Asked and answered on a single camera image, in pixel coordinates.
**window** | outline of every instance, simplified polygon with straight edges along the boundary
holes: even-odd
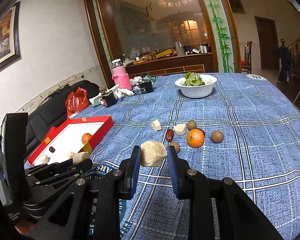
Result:
[[[122,53],[127,57],[183,45],[209,43],[198,0],[107,0]]]

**black container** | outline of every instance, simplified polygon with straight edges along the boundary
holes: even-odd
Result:
[[[140,91],[142,94],[147,94],[153,92],[153,86],[150,79],[142,79],[139,82]]]
[[[101,97],[105,107],[110,107],[117,103],[117,100],[115,99],[113,92],[103,93],[101,94]]]

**blue tablecloth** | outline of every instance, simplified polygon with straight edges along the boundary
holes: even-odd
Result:
[[[146,140],[167,146],[168,128],[195,120],[206,133],[204,145],[191,148],[186,135],[175,135],[178,156],[208,178],[233,178],[282,237],[294,239],[300,232],[300,114],[266,80],[212,75],[218,82],[206,98],[183,96],[174,85],[181,74],[160,76],[153,93],[120,99],[110,108],[89,107],[76,116],[110,115],[115,122],[91,154],[99,164],[95,173],[118,168],[134,145]],[[156,119],[162,124],[159,132],[151,128]],[[222,143],[210,140],[214,130],[224,133]],[[133,200],[120,202],[120,212],[122,239],[187,238],[189,202],[175,198],[167,161],[140,168],[137,192]]]

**metal screw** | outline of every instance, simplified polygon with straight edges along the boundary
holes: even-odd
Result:
[[[223,182],[226,183],[227,185],[231,185],[233,183],[233,180],[230,178],[224,178]]]
[[[85,183],[86,183],[86,180],[85,180],[85,179],[82,179],[82,178],[77,179],[77,181],[76,181],[76,184],[77,184],[78,186],[81,186],[81,185],[83,185],[83,184],[85,184]]]
[[[120,170],[114,170],[114,171],[112,171],[112,174],[113,174],[114,176],[121,176],[122,171],[120,171]]]
[[[197,174],[197,171],[194,170],[194,169],[189,169],[189,170],[187,170],[187,173],[188,173],[189,175],[196,175],[196,174]]]

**wooden door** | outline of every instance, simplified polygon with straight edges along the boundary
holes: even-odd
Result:
[[[256,16],[255,20],[260,44],[261,69],[279,70],[277,58],[279,44],[274,20]]]

